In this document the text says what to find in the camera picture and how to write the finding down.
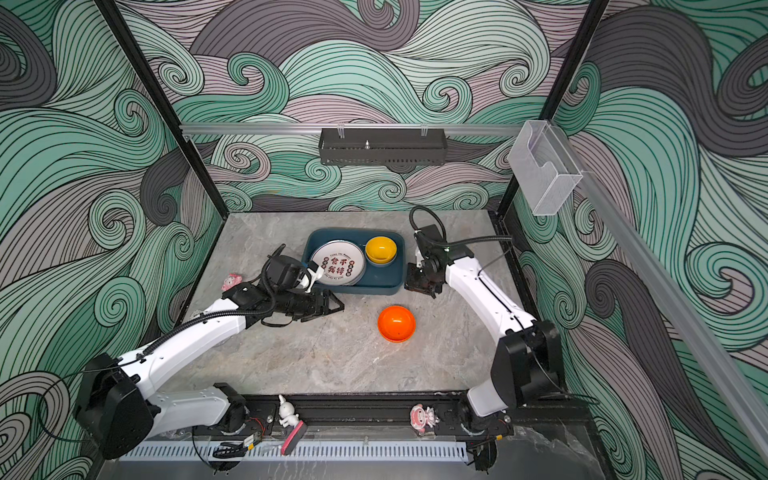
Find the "orange bowl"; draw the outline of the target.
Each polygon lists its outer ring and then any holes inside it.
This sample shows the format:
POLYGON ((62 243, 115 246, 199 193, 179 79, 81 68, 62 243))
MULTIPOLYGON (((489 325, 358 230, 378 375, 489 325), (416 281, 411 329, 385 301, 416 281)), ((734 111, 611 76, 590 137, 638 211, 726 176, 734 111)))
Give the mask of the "orange bowl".
POLYGON ((416 330, 416 320, 412 312, 399 305, 385 308, 377 320, 381 336, 392 343, 402 343, 409 340, 416 330))

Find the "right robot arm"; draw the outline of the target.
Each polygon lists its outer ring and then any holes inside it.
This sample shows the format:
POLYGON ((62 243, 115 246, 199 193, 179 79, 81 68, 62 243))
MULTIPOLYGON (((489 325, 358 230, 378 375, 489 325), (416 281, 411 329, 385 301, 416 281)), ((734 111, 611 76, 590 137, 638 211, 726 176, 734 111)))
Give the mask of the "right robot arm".
POLYGON ((488 275, 466 242, 449 243, 437 225, 417 228, 416 261, 405 288, 432 298, 445 286, 457 292, 495 341, 489 377, 470 388, 467 400, 478 417, 519 408, 563 387, 560 335, 517 305, 488 275))

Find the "yellow bowl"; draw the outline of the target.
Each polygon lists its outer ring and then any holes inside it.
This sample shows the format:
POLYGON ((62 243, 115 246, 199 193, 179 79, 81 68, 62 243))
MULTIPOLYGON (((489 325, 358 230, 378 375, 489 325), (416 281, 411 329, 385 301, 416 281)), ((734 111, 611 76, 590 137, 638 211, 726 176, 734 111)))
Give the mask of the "yellow bowl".
POLYGON ((376 236, 367 241, 364 252, 371 264, 385 266, 397 257, 398 246, 390 237, 376 236))

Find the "white plate red circle characters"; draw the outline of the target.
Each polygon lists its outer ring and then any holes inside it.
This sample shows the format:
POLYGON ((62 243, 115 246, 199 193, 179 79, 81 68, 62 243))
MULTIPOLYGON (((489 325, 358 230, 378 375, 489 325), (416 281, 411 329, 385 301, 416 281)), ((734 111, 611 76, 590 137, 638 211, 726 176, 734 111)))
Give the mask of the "white plate red circle characters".
POLYGON ((355 285, 364 276, 367 265, 363 250, 346 240, 321 245, 310 260, 323 270, 319 281, 329 286, 355 285))

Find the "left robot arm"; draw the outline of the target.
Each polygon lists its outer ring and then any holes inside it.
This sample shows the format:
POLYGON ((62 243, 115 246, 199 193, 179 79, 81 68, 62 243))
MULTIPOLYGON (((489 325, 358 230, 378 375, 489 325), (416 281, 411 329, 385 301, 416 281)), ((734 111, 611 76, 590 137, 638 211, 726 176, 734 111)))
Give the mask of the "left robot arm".
POLYGON ((73 416, 99 453, 112 460, 168 431, 213 427, 238 435, 247 422, 244 397, 225 382, 177 394, 162 386, 203 353, 275 313, 306 322, 343 310, 318 283, 329 267, 303 263, 280 250, 253 282, 232 285, 201 314, 117 358, 100 354, 85 368, 73 416))

